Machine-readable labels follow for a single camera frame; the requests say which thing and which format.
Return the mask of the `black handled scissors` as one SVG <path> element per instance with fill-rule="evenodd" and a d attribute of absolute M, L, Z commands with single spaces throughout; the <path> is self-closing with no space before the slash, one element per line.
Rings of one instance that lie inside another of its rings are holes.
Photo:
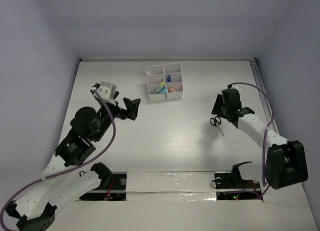
<path fill-rule="evenodd" d="M 214 127 L 216 127 L 218 130 L 219 130 L 219 132 L 221 133 L 221 135 L 224 137 L 225 136 L 225 134 L 224 134 L 224 132 L 223 132 L 223 130 L 222 130 L 222 128 L 221 128 L 221 124 L 222 124 L 222 120 L 221 120 L 221 118 L 219 117 L 219 116 L 214 116 L 214 117 L 211 117 L 210 119 L 209 119 L 209 122 L 210 122 L 210 124 L 212 125 L 212 126 L 214 126 Z"/>

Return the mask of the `green clear highlighter marker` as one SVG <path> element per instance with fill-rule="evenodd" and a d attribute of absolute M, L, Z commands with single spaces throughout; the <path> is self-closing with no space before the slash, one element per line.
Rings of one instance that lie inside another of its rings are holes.
<path fill-rule="evenodd" d="M 153 95 L 159 94 L 161 92 L 161 90 L 163 90 L 165 87 L 165 85 L 163 83 L 159 84 L 155 90 L 153 91 Z"/>

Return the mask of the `light blue marker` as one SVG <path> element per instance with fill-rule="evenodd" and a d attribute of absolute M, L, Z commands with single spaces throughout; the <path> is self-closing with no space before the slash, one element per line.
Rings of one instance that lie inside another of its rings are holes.
<path fill-rule="evenodd" d="M 158 94 L 166 94 L 168 92 L 167 88 L 163 88 L 162 90 L 159 91 Z"/>

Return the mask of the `pink white correction tape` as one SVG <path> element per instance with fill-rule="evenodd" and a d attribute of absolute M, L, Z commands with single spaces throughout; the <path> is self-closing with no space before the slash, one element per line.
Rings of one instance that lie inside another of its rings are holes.
<path fill-rule="evenodd" d="M 173 87 L 171 87 L 171 88 L 168 89 L 168 92 L 169 92 L 169 93 L 175 93 L 176 90 L 175 90 Z"/>

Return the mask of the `clear glue bottle blue cap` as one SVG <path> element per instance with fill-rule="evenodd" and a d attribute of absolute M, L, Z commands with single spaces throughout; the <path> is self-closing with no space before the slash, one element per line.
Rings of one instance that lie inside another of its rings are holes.
<path fill-rule="evenodd" d="M 171 83 L 172 82 L 172 76 L 171 74 L 168 74 L 167 77 L 166 77 L 166 82 L 167 83 Z"/>

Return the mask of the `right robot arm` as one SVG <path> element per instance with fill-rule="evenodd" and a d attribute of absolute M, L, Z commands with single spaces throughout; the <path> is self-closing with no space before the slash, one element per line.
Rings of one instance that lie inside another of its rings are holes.
<path fill-rule="evenodd" d="M 211 113 L 233 124 L 262 148 L 262 181 L 273 189 L 308 180 L 304 145 L 279 135 L 263 123 L 251 108 L 243 107 L 238 88 L 222 90 Z"/>

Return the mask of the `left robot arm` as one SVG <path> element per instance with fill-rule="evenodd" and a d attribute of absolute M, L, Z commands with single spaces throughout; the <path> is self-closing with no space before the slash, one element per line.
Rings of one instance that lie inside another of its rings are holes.
<path fill-rule="evenodd" d="M 112 185 L 112 171 L 90 155 L 115 119 L 132 120 L 138 116 L 141 99 L 123 98 L 126 108 L 118 102 L 98 99 L 100 109 L 80 108 L 71 120 L 71 129 L 55 149 L 41 178 L 17 191 L 4 205 L 0 214 L 16 218 L 20 231 L 45 231 L 63 206 L 94 189 Z"/>

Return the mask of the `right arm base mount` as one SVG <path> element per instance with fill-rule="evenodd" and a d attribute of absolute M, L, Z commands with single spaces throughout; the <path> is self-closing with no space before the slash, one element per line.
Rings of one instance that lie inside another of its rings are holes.
<path fill-rule="evenodd" d="M 259 183 L 242 178 L 236 180 L 228 172 L 215 173 L 210 186 L 215 189 L 218 201 L 256 200 L 262 194 Z"/>

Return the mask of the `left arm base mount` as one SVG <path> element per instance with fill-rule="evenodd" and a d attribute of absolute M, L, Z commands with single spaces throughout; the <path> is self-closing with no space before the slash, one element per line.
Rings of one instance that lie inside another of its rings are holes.
<path fill-rule="evenodd" d="M 98 187 L 88 191 L 79 199 L 81 201 L 125 201 L 127 199 L 127 173 L 116 172 L 106 187 Z"/>

